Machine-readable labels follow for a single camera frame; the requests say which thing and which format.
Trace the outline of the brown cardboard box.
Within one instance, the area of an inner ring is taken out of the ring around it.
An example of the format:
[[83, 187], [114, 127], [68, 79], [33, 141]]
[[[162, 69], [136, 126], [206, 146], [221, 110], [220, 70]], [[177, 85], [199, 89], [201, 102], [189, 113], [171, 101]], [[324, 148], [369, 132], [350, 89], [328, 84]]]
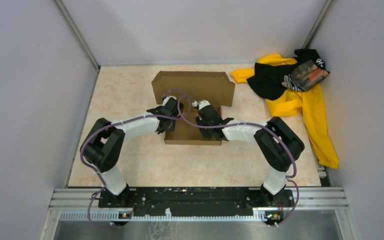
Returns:
[[[221, 107], [231, 107], [235, 93], [235, 84], [225, 72], [211, 71], [160, 71], [151, 82], [155, 101], [163, 102], [163, 96], [179, 99], [184, 94], [196, 101], [207, 100], [222, 114]], [[183, 119], [177, 120], [174, 131], [164, 133], [167, 145], [220, 146], [222, 139], [215, 135], [202, 136], [198, 127]]]

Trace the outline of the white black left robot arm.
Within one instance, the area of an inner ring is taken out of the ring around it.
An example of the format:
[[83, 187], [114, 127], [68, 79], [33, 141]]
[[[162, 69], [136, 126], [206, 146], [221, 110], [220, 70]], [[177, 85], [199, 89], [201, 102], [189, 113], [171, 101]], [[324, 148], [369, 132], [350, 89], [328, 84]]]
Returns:
[[124, 207], [130, 200], [129, 185], [117, 167], [124, 142], [149, 133], [173, 132], [183, 109], [184, 104], [169, 95], [139, 116], [119, 121], [102, 117], [94, 123], [80, 147], [80, 160], [98, 175], [116, 206]]

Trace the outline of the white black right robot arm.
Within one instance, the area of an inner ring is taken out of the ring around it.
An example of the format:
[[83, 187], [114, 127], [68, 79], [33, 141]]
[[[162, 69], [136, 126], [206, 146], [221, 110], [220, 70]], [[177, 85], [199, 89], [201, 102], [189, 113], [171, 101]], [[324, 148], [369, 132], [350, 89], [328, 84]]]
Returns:
[[303, 141], [279, 117], [266, 123], [241, 122], [231, 117], [223, 119], [207, 100], [194, 101], [192, 106], [197, 110], [195, 121], [204, 138], [258, 145], [269, 164], [261, 199], [267, 206], [275, 206], [286, 186], [287, 172], [292, 168], [296, 173], [295, 161], [305, 149]]

